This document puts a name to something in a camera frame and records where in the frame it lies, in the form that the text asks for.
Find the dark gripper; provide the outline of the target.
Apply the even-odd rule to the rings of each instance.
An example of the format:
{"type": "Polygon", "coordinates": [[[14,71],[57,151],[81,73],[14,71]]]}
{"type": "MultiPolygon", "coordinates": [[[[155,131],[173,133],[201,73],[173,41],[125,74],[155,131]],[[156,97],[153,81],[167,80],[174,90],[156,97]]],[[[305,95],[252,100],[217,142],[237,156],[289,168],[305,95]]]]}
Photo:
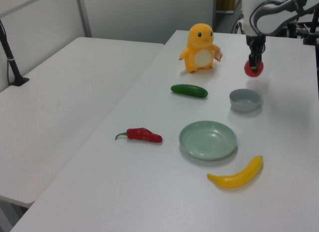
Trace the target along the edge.
{"type": "Polygon", "coordinates": [[[246,44],[249,46],[251,51],[251,54],[249,55],[249,66],[252,70],[257,70],[257,66],[262,63],[262,54],[265,51],[265,42],[266,37],[264,35],[246,35],[246,44]]]}

